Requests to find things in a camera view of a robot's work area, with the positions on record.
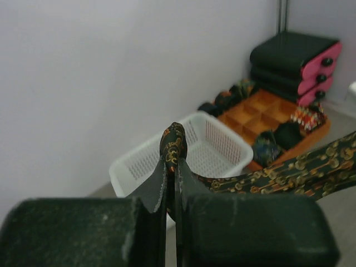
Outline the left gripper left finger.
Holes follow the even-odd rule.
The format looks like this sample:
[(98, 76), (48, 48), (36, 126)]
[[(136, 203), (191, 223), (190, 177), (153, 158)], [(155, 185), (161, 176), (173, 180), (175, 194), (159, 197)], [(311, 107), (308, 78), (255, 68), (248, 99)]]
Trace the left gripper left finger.
[(153, 173), (130, 194), (141, 202), (133, 266), (165, 266), (167, 181), (165, 161), (160, 157)]

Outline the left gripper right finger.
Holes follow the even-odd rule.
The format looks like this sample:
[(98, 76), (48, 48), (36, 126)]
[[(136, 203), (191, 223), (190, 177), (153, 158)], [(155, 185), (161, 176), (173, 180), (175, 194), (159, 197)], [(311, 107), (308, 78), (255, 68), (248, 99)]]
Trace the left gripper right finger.
[(188, 199), (210, 191), (204, 186), (190, 170), (185, 159), (179, 159), (175, 169), (175, 223), (176, 223), (176, 263), (177, 266), (185, 266), (185, 253), (187, 251), (188, 225), (187, 206)]

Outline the black key-pattern tie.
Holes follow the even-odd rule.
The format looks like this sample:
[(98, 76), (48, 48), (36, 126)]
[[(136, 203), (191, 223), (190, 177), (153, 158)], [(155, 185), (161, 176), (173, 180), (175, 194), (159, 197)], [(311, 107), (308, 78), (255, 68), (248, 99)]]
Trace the black key-pattern tie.
[[(162, 134), (160, 158), (172, 182), (167, 197), (167, 213), (176, 221), (174, 179), (179, 160), (187, 158), (186, 133), (182, 124), (173, 122)], [(319, 200), (334, 192), (355, 186), (355, 131), (327, 145), (290, 160), (258, 171), (227, 178), (211, 178), (188, 171), (213, 193), (280, 194), (292, 193)]]

